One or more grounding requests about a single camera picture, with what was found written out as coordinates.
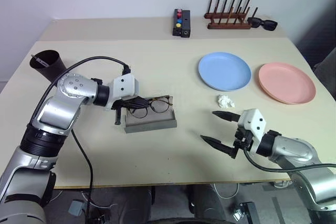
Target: eyeglass frame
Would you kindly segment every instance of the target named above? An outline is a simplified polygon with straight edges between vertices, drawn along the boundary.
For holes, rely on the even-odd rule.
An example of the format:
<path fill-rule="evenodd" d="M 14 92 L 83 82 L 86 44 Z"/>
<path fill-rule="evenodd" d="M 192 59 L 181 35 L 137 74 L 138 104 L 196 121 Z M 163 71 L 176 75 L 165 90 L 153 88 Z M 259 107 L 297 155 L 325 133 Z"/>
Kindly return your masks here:
<path fill-rule="evenodd" d="M 160 100 L 161 98 L 166 98 L 166 99 L 168 100 L 168 102 Z M 148 100 L 148 102 L 149 102 L 149 107 L 151 107 L 152 111 L 154 111 L 155 113 L 160 114 L 160 113 L 164 113 L 164 112 L 166 112 L 166 111 L 169 109 L 169 107 L 173 105 L 172 103 L 169 102 L 169 99 L 170 99 L 170 95 L 163 95 L 163 96 L 161 96 L 161 97 L 153 97 L 153 98 L 149 98 L 149 99 L 146 99 L 146 100 Z M 166 109 L 165 111 L 158 112 L 158 111 L 156 111 L 156 110 L 152 107 L 152 103 L 153 103 L 154 101 L 157 101 L 157 100 L 160 100 L 161 102 L 164 102 L 164 103 L 167 103 L 167 104 L 168 104 L 168 107 L 167 107 L 167 109 Z M 129 111 L 129 112 L 131 113 L 131 115 L 134 116 L 135 118 L 142 119 L 142 118 L 145 118 L 145 117 L 148 115 L 148 108 L 145 108 L 145 109 L 146 109 L 146 114 L 145 114 L 145 116 L 142 116 L 142 117 L 140 117 L 140 118 L 137 117 L 137 116 L 135 116 L 135 115 L 133 114 L 134 111 L 136 111 L 136 110 L 138 110 L 138 109 L 133 109 L 133 112 L 131 112 L 131 109 L 128 109 L 128 111 Z"/>

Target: black box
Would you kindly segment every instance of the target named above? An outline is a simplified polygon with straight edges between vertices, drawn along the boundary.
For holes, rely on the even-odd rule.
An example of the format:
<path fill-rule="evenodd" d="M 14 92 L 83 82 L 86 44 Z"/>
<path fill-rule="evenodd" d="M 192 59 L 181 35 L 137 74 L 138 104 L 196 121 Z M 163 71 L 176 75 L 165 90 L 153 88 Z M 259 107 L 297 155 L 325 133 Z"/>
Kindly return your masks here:
<path fill-rule="evenodd" d="M 181 36 L 183 38 L 189 38 L 190 37 L 190 10 L 181 10 L 181 17 L 178 17 L 178 10 L 181 9 L 175 9 L 174 10 L 174 23 L 173 23 L 173 36 Z"/>

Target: crumpled tissue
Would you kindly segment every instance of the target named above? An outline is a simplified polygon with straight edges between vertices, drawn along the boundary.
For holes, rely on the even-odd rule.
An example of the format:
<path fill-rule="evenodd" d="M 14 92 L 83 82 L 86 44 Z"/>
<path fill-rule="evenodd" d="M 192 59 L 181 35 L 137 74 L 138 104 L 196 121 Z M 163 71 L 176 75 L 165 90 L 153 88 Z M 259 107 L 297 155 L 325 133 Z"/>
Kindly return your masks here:
<path fill-rule="evenodd" d="M 234 108 L 235 103 L 227 96 L 224 94 L 221 94 L 218 96 L 218 105 L 221 108 Z"/>

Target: pink plate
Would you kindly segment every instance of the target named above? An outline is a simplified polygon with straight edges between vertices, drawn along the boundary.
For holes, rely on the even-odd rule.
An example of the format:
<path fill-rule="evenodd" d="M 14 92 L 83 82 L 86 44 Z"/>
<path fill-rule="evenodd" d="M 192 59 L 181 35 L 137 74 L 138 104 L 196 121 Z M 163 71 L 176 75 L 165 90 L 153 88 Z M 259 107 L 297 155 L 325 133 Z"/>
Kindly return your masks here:
<path fill-rule="evenodd" d="M 261 87 L 274 99 L 287 104 L 301 104 L 314 99 L 316 88 L 300 69 L 286 63 L 265 64 L 259 70 Z"/>

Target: sunglasses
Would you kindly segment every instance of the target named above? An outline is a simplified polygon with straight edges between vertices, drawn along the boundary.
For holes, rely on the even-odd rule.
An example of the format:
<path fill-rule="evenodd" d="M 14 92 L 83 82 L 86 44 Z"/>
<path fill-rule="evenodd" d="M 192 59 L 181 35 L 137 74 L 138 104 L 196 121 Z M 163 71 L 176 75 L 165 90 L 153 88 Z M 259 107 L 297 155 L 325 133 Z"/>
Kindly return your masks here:
<path fill-rule="evenodd" d="M 274 31 L 278 23 L 273 20 L 261 20 L 260 18 L 248 18 L 247 22 L 252 24 L 252 28 L 257 28 L 263 26 L 265 30 Z"/>

